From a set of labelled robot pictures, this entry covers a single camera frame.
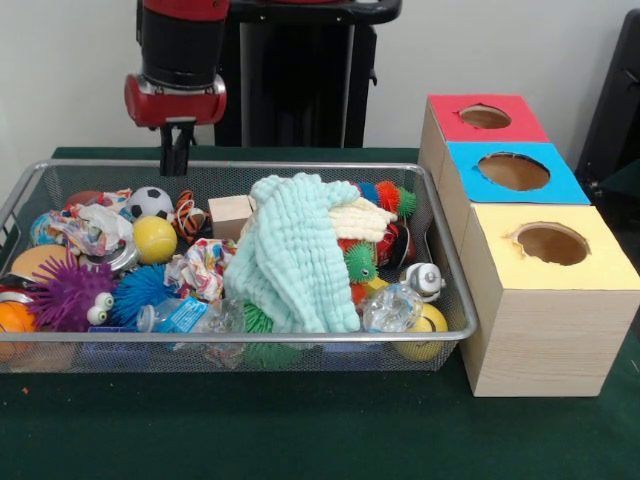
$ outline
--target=purple spiky ball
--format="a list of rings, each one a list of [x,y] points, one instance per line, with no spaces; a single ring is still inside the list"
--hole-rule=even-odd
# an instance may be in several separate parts
[[[100,294],[110,294],[116,287],[109,265],[78,266],[71,251],[67,250],[64,261],[51,257],[40,269],[49,276],[33,274],[43,283],[31,287],[33,302],[29,304],[39,329],[47,327],[55,332],[86,332],[99,321],[92,323],[88,316],[106,312],[113,306],[113,297],[110,306],[98,306],[104,300]]]

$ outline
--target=wire mesh tray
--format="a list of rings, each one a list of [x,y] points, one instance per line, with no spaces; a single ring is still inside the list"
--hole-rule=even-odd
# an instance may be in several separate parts
[[[62,209],[82,190],[115,191],[154,185],[172,198],[185,188],[199,203],[208,198],[248,194],[267,175],[318,173],[323,181],[377,183],[391,180],[417,195],[409,228],[416,261],[433,258],[446,280],[434,305],[449,326],[442,333],[402,334],[162,334],[162,333],[2,333],[0,372],[217,372],[217,371],[436,371],[460,340],[477,326],[473,301],[460,266],[433,180],[416,165],[347,163],[191,162],[186,177],[161,177],[159,163],[129,160],[51,160],[33,165],[0,210],[0,268],[9,270],[28,247],[32,222],[43,212]],[[396,281],[399,271],[381,271]],[[400,342],[440,342],[428,361],[410,361]],[[235,361],[220,352],[241,352]]]

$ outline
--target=yellow-green ball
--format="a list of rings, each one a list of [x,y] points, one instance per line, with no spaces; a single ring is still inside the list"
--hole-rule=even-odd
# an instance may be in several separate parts
[[[448,332],[447,321],[433,305],[422,306],[422,316],[407,332]],[[393,344],[400,355],[411,362],[428,362],[440,353],[442,342],[396,342]]]
[[[143,217],[133,224],[133,241],[140,252],[143,265],[166,263],[178,246],[173,226],[160,217]]]

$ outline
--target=circular hole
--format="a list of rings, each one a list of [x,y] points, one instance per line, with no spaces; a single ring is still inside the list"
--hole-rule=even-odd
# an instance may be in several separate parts
[[[528,225],[518,233],[517,242],[527,255],[547,263],[575,265],[589,254],[589,246],[584,238],[556,223]]]
[[[460,112],[460,117],[464,123],[473,125],[485,130],[495,130],[506,128],[511,125],[511,117],[505,112],[495,107],[487,105],[473,105]]]
[[[498,185],[519,192],[544,187],[551,174],[544,166],[525,155],[496,153],[478,163],[480,171]]]

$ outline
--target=shape sorter box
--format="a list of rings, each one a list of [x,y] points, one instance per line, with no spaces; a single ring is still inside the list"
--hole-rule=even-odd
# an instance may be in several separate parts
[[[471,203],[589,205],[550,143],[450,142],[438,192],[458,253]]]
[[[595,207],[474,204],[460,254],[478,311],[474,395],[597,396],[640,278]]]
[[[524,98],[517,95],[430,95],[419,163],[440,180],[447,142],[548,143]]]

